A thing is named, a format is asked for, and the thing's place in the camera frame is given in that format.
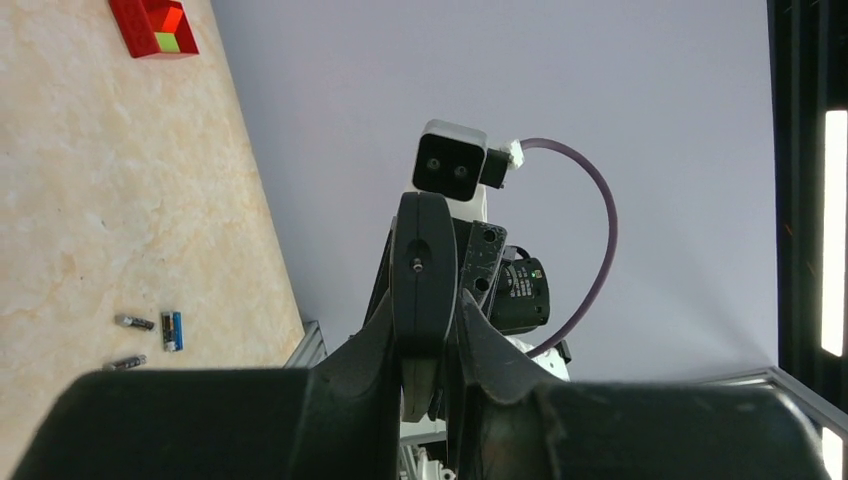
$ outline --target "camera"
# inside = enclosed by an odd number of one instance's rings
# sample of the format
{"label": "camera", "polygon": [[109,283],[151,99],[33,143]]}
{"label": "camera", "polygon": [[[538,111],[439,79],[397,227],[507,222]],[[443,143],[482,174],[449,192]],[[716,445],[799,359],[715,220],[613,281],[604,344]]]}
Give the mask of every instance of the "camera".
{"label": "camera", "polygon": [[478,184],[503,187],[509,154],[486,146],[486,134],[444,120],[430,120],[418,143],[412,184],[425,192],[468,202]]}

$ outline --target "silver battery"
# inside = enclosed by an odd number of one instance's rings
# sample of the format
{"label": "silver battery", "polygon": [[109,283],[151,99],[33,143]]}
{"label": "silver battery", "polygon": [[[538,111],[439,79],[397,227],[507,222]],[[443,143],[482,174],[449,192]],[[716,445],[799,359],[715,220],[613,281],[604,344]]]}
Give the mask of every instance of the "silver battery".
{"label": "silver battery", "polygon": [[151,331],[156,328],[156,324],[150,320],[145,320],[138,317],[130,317],[129,315],[118,315],[115,317],[115,322],[124,327],[137,328],[139,330]]}
{"label": "silver battery", "polygon": [[140,367],[147,363],[147,355],[136,355],[134,357],[123,358],[121,360],[116,360],[114,362],[109,362],[103,365],[103,370],[106,371],[116,371],[116,370],[129,370],[131,368]]}

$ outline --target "green square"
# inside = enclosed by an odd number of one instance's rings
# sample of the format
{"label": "green square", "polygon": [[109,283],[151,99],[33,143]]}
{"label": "green square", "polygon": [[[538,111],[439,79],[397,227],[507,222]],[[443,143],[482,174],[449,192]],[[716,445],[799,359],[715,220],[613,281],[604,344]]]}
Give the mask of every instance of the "green square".
{"label": "green square", "polygon": [[165,53],[180,53],[177,36],[173,33],[156,32],[156,42],[159,43],[159,49]]}

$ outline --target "black frame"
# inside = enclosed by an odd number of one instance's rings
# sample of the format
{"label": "black frame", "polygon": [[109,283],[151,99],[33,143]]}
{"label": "black frame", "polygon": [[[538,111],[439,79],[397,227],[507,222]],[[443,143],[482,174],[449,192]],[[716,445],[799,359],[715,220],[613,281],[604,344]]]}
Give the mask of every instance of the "black frame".
{"label": "black frame", "polygon": [[[769,0],[779,365],[848,412],[848,351],[820,347],[824,114],[848,107],[848,1]],[[845,328],[848,345],[848,325]]]}

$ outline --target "blue battery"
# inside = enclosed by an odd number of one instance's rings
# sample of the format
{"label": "blue battery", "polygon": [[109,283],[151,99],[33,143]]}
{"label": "blue battery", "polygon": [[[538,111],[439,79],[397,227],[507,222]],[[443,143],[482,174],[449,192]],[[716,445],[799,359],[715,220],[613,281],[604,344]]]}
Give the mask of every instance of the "blue battery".
{"label": "blue battery", "polygon": [[174,343],[176,343],[177,351],[183,349],[183,316],[180,312],[172,312],[174,318]]}
{"label": "blue battery", "polygon": [[183,316],[180,312],[162,312],[162,342],[166,352],[183,349]]}

